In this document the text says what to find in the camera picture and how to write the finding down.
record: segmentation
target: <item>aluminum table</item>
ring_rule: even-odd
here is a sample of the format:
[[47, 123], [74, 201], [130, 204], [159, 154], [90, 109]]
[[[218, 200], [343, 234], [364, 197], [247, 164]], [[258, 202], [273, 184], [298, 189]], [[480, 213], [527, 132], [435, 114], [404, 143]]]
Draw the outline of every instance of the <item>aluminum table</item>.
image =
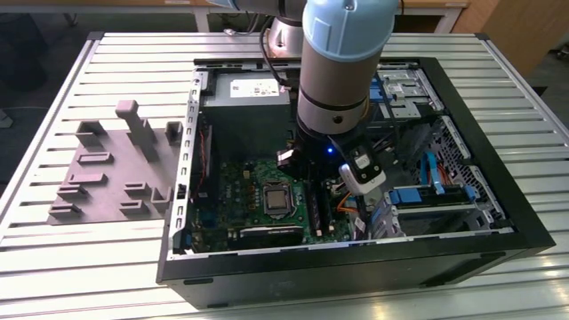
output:
[[137, 99], [154, 128], [186, 115], [194, 59], [261, 57], [258, 35], [107, 33], [89, 40], [0, 200], [0, 317], [26, 319], [566, 319], [569, 134], [491, 41], [396, 34], [384, 57], [436, 57], [558, 246], [448, 287], [197, 312], [155, 283], [165, 221], [51, 226], [47, 211], [81, 120], [126, 129]]

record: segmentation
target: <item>cable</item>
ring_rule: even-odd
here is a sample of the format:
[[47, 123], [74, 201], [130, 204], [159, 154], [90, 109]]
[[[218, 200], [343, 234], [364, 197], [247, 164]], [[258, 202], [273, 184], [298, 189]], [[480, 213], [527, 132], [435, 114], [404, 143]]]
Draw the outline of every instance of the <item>cable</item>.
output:
[[194, 192], [193, 199], [197, 198], [199, 188], [202, 187], [202, 184], [205, 183], [206, 169], [207, 169], [206, 168], [206, 146], [205, 146], [206, 145], [206, 139], [205, 139], [205, 132], [203, 131], [199, 132], [199, 136], [201, 136], [201, 139], [202, 139], [202, 163], [203, 163], [203, 165], [202, 165], [202, 177], [199, 178], [199, 184], [198, 184], [197, 191]]
[[342, 206], [344, 205], [344, 203], [347, 202], [350, 196], [352, 195], [352, 192], [347, 193], [347, 196], [342, 199], [339, 205], [336, 206], [336, 210], [342, 211], [342, 209], [348, 209], [348, 208], [343, 208]]
[[255, 29], [258, 29], [259, 21], [261, 21], [261, 14], [257, 13], [254, 15], [253, 21], [250, 22], [250, 26], [247, 27], [246, 32], [238, 32], [234, 29], [226, 29], [226, 30], [223, 30], [223, 32], [227, 35], [251, 35], [254, 33]]
[[267, 55], [267, 50], [266, 50], [266, 44], [265, 44], [265, 36], [266, 36], [266, 32], [269, 29], [269, 25], [273, 22], [271, 17], [267, 17], [266, 23], [263, 24], [263, 27], [261, 28], [261, 33], [259, 33], [259, 45], [261, 45], [261, 52], [263, 53], [263, 59], [266, 60], [266, 63], [269, 65], [269, 69], [271, 71], [271, 74], [274, 75], [274, 78], [276, 80], [276, 82], [284, 86], [284, 87], [290, 87], [288, 82], [279, 76], [279, 73], [276, 73], [275, 67], [271, 64], [271, 61], [269, 60], [269, 55]]

